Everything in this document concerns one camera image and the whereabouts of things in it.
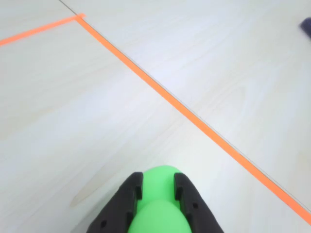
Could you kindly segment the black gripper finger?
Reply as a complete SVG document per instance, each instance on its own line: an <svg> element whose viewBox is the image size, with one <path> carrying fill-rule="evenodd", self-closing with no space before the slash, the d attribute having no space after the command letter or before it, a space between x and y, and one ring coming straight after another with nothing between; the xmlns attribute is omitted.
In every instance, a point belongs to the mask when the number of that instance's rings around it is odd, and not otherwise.
<svg viewBox="0 0 311 233"><path fill-rule="evenodd" d="M142 199L143 173L132 173L90 223L88 233L126 233Z"/></svg>
<svg viewBox="0 0 311 233"><path fill-rule="evenodd" d="M193 233L223 232L195 185L183 173L174 174L174 197Z"/></svg>

